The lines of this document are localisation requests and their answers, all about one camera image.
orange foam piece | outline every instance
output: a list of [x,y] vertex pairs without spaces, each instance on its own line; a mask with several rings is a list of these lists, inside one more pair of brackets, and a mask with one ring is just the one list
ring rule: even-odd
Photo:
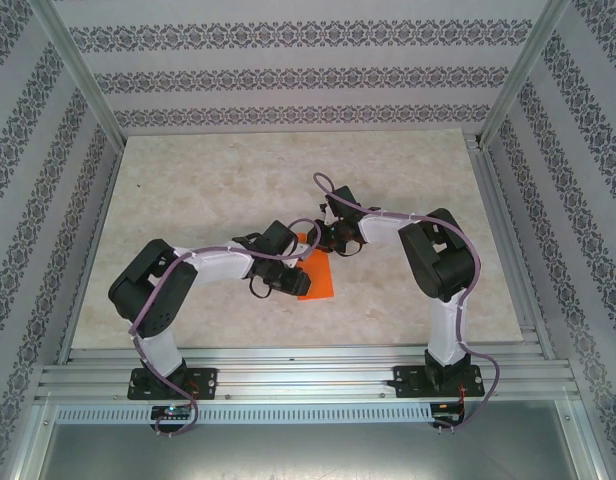
[[[306,242],[306,234],[300,233],[298,236],[300,242]],[[315,250],[306,260],[299,260],[297,266],[301,267],[310,277],[308,295],[299,297],[299,300],[316,300],[335,296],[330,274],[330,260],[326,252]]]

purple cable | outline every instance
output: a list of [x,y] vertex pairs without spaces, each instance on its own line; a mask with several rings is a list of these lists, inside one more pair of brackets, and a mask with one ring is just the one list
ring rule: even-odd
[[227,251],[237,252],[237,253],[244,253],[252,257],[266,258],[268,260],[295,260],[295,259],[305,260],[312,254],[312,252],[315,251],[315,248],[317,248],[317,245],[319,245],[319,241],[321,240],[321,229],[319,228],[319,225],[314,220],[311,220],[309,218],[300,218],[298,220],[295,220],[290,225],[288,225],[288,228],[292,228],[298,223],[302,223],[302,222],[311,223],[317,229],[317,237],[315,238],[315,242],[312,245],[310,245],[310,247],[308,247],[308,249],[304,251],[303,253],[297,253],[295,255],[268,255],[265,253],[251,252],[250,250],[246,250],[245,248],[232,248],[232,247],[223,247],[223,246],[202,247],[202,248],[193,250],[191,252],[186,252],[180,257],[177,257],[175,261],[172,262],[168,266],[164,274],[161,276],[161,278],[159,279],[159,282],[153,289],[152,293],[148,296],[148,300],[146,300],[146,303],[144,304],[141,311],[139,312],[139,315],[137,315],[137,318],[132,323],[130,329],[128,330],[128,333],[132,336],[132,343],[135,346],[137,353],[139,353],[139,358],[141,358],[141,360],[144,362],[148,370],[150,370],[152,374],[155,377],[157,377],[162,383],[169,386],[171,389],[173,389],[178,394],[182,395],[187,400],[190,400],[190,404],[195,410],[195,414],[192,419],[192,422],[190,422],[188,425],[184,425],[176,432],[169,432],[169,433],[165,433],[159,430],[159,424],[161,423],[161,420],[163,418],[163,417],[159,417],[157,421],[155,422],[155,431],[157,432],[158,436],[176,437],[177,435],[181,435],[182,433],[185,433],[188,430],[190,430],[192,427],[195,426],[195,424],[197,423],[197,420],[199,420],[199,406],[197,405],[197,401],[193,398],[192,395],[190,395],[188,392],[186,392],[182,388],[179,388],[177,385],[172,383],[170,380],[168,380],[166,377],[164,377],[157,371],[155,366],[152,363],[150,363],[150,361],[148,361],[148,357],[146,356],[144,349],[141,347],[141,344],[139,343],[139,336],[137,335],[137,328],[139,327],[139,325],[141,325],[141,322],[143,322],[144,318],[146,317],[148,310],[150,310],[150,307],[155,301],[155,298],[157,297],[157,295],[163,288],[165,281],[168,279],[168,277],[173,272],[173,270],[177,267],[177,265],[179,265],[185,259],[193,255],[198,255],[200,253],[206,253],[206,252],[227,252]]
[[[326,188],[319,181],[320,177],[328,182],[328,184],[330,185],[330,190],[328,190],[328,188]],[[409,220],[419,220],[419,221],[426,221],[426,222],[430,222],[430,223],[435,223],[437,225],[441,225],[442,227],[447,228],[451,232],[455,233],[459,238],[461,238],[464,241],[464,243],[466,244],[466,247],[468,247],[468,251],[470,252],[470,255],[472,255],[472,258],[473,258],[473,260],[475,262],[475,276],[473,277],[472,282],[470,282],[470,285],[468,285],[468,288],[466,288],[466,290],[464,291],[463,295],[461,295],[461,297],[459,297],[459,301],[457,302],[457,323],[456,323],[455,334],[457,336],[457,341],[459,342],[459,345],[461,346],[461,348],[463,349],[464,352],[469,353],[470,355],[473,355],[475,357],[483,358],[484,360],[488,360],[490,363],[493,364],[493,366],[495,367],[495,378],[494,378],[494,380],[492,382],[492,386],[490,387],[490,390],[488,390],[488,392],[484,396],[484,399],[479,404],[477,409],[473,412],[473,414],[470,417],[468,417],[460,425],[455,427],[455,429],[459,430],[459,429],[465,427],[486,406],[486,404],[488,403],[488,400],[490,400],[490,397],[492,397],[493,393],[495,392],[495,388],[497,388],[497,384],[499,383],[499,375],[500,375],[500,368],[499,368],[499,364],[497,363],[497,361],[493,357],[491,357],[490,355],[487,355],[485,353],[478,353],[478,352],[475,352],[474,350],[471,350],[470,348],[468,348],[468,346],[465,344],[465,342],[464,342],[464,340],[463,340],[463,338],[461,336],[461,321],[462,321],[462,314],[463,314],[463,305],[464,305],[464,302],[466,301],[466,299],[468,298],[468,295],[470,295],[470,293],[474,290],[475,286],[477,285],[477,281],[479,280],[479,274],[481,272],[481,260],[479,259],[479,254],[477,254],[477,249],[475,248],[473,243],[468,239],[468,237],[466,236],[466,234],[464,232],[462,232],[460,229],[458,229],[454,225],[452,225],[452,224],[450,224],[448,222],[445,222],[444,220],[440,220],[438,218],[433,218],[433,217],[427,217],[426,215],[414,215],[414,214],[407,215],[405,213],[394,213],[394,212],[380,212],[380,213],[377,213],[377,211],[369,210],[367,208],[363,208],[363,207],[357,205],[356,203],[349,202],[348,200],[346,200],[344,198],[341,198],[338,195],[335,195],[334,193],[332,193],[335,190],[335,184],[332,182],[332,180],[330,178],[328,178],[327,175],[325,175],[325,174],[323,174],[321,172],[317,172],[317,173],[315,173],[312,176],[312,178],[315,181],[315,183],[317,184],[317,186],[319,188],[321,188],[326,193],[326,195],[328,195],[329,197],[334,198],[335,200],[337,200],[338,202],[343,203],[344,205],[347,205],[347,206],[349,206],[351,208],[359,210],[360,212],[366,213],[368,215],[383,216],[383,217],[390,217],[390,218],[400,218],[400,219],[409,219]]]

